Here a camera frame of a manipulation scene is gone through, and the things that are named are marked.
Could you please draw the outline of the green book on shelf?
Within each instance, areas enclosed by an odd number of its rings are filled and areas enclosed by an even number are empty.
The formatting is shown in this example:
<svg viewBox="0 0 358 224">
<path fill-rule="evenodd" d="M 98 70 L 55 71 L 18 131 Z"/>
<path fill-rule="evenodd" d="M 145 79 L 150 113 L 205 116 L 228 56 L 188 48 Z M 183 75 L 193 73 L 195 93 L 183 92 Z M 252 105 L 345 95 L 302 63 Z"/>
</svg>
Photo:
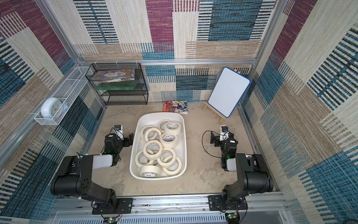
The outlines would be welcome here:
<svg viewBox="0 0 358 224">
<path fill-rule="evenodd" d="M 95 86 L 98 91 L 120 91 L 120 90 L 134 90 L 138 82 L 134 81 L 123 81 L 123 82 L 111 82 L 111 83 L 99 83 Z"/>
</svg>

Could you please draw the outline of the white round alarm clock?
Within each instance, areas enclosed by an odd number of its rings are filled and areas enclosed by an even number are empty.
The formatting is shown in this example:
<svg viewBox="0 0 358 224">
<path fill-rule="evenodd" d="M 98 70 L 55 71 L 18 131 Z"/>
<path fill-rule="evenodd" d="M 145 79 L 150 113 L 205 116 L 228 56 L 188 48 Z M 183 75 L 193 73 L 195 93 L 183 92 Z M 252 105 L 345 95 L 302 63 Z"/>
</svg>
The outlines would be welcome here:
<svg viewBox="0 0 358 224">
<path fill-rule="evenodd" d="M 54 97 L 47 99 L 41 107 L 41 115 L 44 118 L 58 119 L 63 112 L 63 102 Z"/>
</svg>

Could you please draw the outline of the blue framed whiteboard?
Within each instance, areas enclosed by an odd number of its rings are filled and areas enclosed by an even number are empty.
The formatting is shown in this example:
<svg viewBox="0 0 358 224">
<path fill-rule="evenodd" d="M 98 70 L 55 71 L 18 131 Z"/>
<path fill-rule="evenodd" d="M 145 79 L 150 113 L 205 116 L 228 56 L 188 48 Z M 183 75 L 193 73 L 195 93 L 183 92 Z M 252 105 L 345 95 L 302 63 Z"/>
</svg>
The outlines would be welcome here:
<svg viewBox="0 0 358 224">
<path fill-rule="evenodd" d="M 250 79 L 225 67 L 208 99 L 208 104 L 225 118 L 228 118 L 250 84 Z"/>
</svg>

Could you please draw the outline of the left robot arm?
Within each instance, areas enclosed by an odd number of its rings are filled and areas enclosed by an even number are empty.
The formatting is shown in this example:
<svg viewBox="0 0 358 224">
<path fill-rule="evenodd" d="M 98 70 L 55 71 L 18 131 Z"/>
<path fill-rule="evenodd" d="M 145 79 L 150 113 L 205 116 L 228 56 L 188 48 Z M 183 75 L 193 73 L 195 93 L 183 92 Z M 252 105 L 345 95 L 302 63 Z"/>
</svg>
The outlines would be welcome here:
<svg viewBox="0 0 358 224">
<path fill-rule="evenodd" d="M 91 202 L 93 215 L 130 214 L 132 198 L 117 198 L 113 189 L 92 181 L 92 171 L 116 166 L 120 152 L 133 144 L 134 134 L 120 139 L 116 134 L 105 136 L 101 155 L 66 156 L 53 178 L 50 192 L 55 196 L 80 197 Z"/>
</svg>

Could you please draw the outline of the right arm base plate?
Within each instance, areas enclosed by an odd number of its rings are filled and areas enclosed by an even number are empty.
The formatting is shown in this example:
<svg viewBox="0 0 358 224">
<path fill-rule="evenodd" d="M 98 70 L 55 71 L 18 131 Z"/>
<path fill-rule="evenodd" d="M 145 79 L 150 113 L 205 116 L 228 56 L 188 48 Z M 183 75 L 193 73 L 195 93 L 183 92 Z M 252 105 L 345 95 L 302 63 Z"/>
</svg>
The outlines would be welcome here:
<svg viewBox="0 0 358 224">
<path fill-rule="evenodd" d="M 240 211 L 248 208 L 245 198 L 243 199 L 223 199 L 221 195 L 209 195 L 208 204 L 210 211 Z"/>
</svg>

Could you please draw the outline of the white plastic storage box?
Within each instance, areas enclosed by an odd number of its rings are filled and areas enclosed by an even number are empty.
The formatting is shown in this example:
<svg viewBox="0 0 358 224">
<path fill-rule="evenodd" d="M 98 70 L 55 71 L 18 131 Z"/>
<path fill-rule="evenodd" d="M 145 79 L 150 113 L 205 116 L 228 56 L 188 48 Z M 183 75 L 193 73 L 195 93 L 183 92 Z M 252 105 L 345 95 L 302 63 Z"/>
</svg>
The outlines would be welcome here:
<svg viewBox="0 0 358 224">
<path fill-rule="evenodd" d="M 140 168 L 136 166 L 135 157 L 138 152 L 143 151 L 143 147 L 147 143 L 145 140 L 141 139 L 140 131 L 143 128 L 143 126 L 147 126 L 147 125 L 153 126 L 154 128 L 158 128 L 158 123 L 164 119 L 169 119 L 170 121 L 179 122 L 182 126 L 181 133 L 177 135 L 178 145 L 174 149 L 176 156 L 179 157 L 182 162 L 181 171 L 178 175 L 168 176 L 163 171 L 163 168 L 158 165 L 157 160 L 154 160 L 153 165 L 161 167 L 161 177 L 158 177 L 158 178 L 140 177 L 139 176 Z M 186 167 L 187 167 L 187 148 L 186 148 L 186 131 L 185 131 L 184 118 L 180 114 L 176 114 L 176 113 L 150 113 L 150 114 L 143 115 L 139 119 L 139 121 L 137 123 L 136 131 L 135 131 L 134 143 L 132 146 L 131 160 L 130 160 L 131 175 L 134 178 L 139 179 L 139 180 L 155 180 L 155 181 L 168 180 L 168 179 L 173 179 L 173 178 L 181 176 L 185 172 Z"/>
</svg>

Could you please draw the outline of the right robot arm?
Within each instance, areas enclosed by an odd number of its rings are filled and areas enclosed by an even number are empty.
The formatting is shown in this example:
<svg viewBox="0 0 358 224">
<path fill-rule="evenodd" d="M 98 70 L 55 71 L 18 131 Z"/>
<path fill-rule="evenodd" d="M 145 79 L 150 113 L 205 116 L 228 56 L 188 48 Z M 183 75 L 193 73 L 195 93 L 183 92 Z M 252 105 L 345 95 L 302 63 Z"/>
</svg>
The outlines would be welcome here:
<svg viewBox="0 0 358 224">
<path fill-rule="evenodd" d="M 230 132 L 211 131 L 210 134 L 210 143 L 221 150 L 221 168 L 237 176 L 233 184 L 224 187 L 220 196 L 208 196 L 211 211 L 245 210 L 248 208 L 246 196 L 273 190 L 273 180 L 261 154 L 237 153 L 238 141 Z"/>
</svg>

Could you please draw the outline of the cream masking tape roll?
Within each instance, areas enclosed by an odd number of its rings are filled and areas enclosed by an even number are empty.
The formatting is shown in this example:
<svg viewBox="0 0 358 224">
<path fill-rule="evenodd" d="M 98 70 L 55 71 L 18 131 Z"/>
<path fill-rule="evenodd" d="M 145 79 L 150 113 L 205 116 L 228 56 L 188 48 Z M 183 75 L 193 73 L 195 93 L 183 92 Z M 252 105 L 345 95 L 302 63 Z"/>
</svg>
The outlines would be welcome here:
<svg viewBox="0 0 358 224">
<path fill-rule="evenodd" d="M 168 176 L 174 176 L 174 175 L 178 175 L 180 173 L 181 168 L 182 168 L 181 159 L 179 157 L 176 157 L 175 163 L 171 167 L 163 168 L 163 171 Z"/>
<path fill-rule="evenodd" d="M 165 132 L 165 125 L 166 123 L 170 122 L 169 119 L 164 119 L 164 120 L 161 120 L 159 123 L 158 123 L 158 130 L 161 132 L 161 133 L 164 133 Z"/>
<path fill-rule="evenodd" d="M 176 121 L 169 121 L 164 126 L 164 131 L 170 135 L 178 135 L 181 133 L 181 124 Z"/>
<path fill-rule="evenodd" d="M 146 142 L 159 140 L 160 136 L 161 136 L 161 131 L 158 130 L 157 128 L 151 127 L 151 128 L 146 128 L 144 130 L 144 140 Z"/>
<path fill-rule="evenodd" d="M 175 149 L 178 145 L 178 137 L 172 134 L 163 133 L 160 136 L 159 141 L 161 142 L 163 148 Z"/>
<path fill-rule="evenodd" d="M 173 166 L 176 162 L 176 153 L 171 148 L 165 148 L 163 150 L 163 158 L 157 159 L 157 163 L 162 168 L 169 168 Z"/>
<path fill-rule="evenodd" d="M 147 159 L 142 151 L 138 152 L 135 157 L 136 166 L 141 168 L 146 165 L 153 165 L 154 161 Z"/>
<path fill-rule="evenodd" d="M 148 134 L 148 137 L 147 137 L 148 140 L 145 139 L 146 132 L 147 132 L 149 129 L 151 129 L 151 128 L 154 128 L 154 127 L 153 127 L 153 126 L 150 126 L 150 125 L 143 126 L 143 128 L 142 128 L 141 131 L 140 131 L 140 137 L 141 137 L 141 139 L 143 139 L 143 140 L 145 140 L 145 141 L 151 141 L 151 140 L 154 140 L 154 139 L 156 138 L 157 133 L 154 132 L 154 133 Z"/>
<path fill-rule="evenodd" d="M 157 140 L 147 142 L 143 147 L 143 154 L 149 160 L 157 160 L 163 154 L 163 146 Z"/>
<path fill-rule="evenodd" d="M 139 176 L 143 178 L 161 177 L 161 167 L 154 165 L 145 165 L 140 168 Z"/>
</svg>

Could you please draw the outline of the wooden easel stand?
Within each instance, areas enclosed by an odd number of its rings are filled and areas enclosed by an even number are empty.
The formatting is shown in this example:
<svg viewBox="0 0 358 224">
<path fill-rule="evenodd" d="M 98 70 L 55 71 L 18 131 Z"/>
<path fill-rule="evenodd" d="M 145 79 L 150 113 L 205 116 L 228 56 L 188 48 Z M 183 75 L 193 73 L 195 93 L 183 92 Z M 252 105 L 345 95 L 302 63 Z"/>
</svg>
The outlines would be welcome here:
<svg viewBox="0 0 358 224">
<path fill-rule="evenodd" d="M 220 116 L 221 120 L 219 121 L 219 125 L 222 125 L 223 122 L 225 121 L 226 117 L 223 116 L 219 111 L 217 111 L 215 108 L 213 108 L 209 103 L 204 102 L 204 108 L 203 111 L 205 111 L 206 109 L 210 109 L 211 111 L 213 111 L 214 113 L 216 113 L 218 116 Z"/>
</svg>

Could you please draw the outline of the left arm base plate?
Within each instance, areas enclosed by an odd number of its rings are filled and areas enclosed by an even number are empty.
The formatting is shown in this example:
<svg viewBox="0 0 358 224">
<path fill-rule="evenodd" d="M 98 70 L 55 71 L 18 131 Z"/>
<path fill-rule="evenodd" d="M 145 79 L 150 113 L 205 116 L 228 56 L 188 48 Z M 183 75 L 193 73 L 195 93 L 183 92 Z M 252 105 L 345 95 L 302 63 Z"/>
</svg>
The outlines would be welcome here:
<svg viewBox="0 0 358 224">
<path fill-rule="evenodd" d="M 92 215 L 105 214 L 130 214 L 133 204 L 133 198 L 117 198 L 114 205 L 106 203 L 92 204 Z"/>
</svg>

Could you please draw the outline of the colourful book on shelf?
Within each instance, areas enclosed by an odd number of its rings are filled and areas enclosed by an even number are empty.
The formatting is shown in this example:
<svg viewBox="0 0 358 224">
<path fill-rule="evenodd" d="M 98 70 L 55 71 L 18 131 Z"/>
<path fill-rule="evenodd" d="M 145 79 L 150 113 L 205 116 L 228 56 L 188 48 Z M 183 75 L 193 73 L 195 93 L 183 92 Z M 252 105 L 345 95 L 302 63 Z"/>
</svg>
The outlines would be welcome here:
<svg viewBox="0 0 358 224">
<path fill-rule="evenodd" d="M 98 83 L 111 83 L 121 81 L 131 81 L 135 79 L 135 69 L 120 69 L 97 71 L 90 81 Z"/>
</svg>

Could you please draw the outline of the aluminium front rail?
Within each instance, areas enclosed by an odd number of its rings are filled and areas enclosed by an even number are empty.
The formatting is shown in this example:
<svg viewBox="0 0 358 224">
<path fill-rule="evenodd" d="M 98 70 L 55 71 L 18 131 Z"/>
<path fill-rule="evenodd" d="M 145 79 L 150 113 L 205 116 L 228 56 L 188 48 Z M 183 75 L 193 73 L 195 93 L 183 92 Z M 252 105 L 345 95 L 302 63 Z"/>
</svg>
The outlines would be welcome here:
<svg viewBox="0 0 358 224">
<path fill-rule="evenodd" d="M 181 194 L 161 196 L 126 196 L 133 198 L 132 215 L 210 213 L 209 195 L 220 194 Z M 248 208 L 242 211 L 284 211 L 288 204 L 281 192 L 252 194 L 246 197 Z M 91 202 L 78 198 L 61 198 L 56 200 L 49 217 L 91 217 Z"/>
</svg>

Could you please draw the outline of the colourful comic book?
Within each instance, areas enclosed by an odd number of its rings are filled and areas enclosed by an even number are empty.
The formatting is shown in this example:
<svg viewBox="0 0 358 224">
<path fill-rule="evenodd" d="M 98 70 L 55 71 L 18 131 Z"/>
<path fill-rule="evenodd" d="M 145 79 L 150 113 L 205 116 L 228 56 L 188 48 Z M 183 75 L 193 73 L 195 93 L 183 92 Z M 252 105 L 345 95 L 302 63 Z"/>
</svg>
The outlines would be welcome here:
<svg viewBox="0 0 358 224">
<path fill-rule="evenodd" d="M 187 101 L 165 101 L 163 102 L 163 112 L 188 114 Z"/>
</svg>

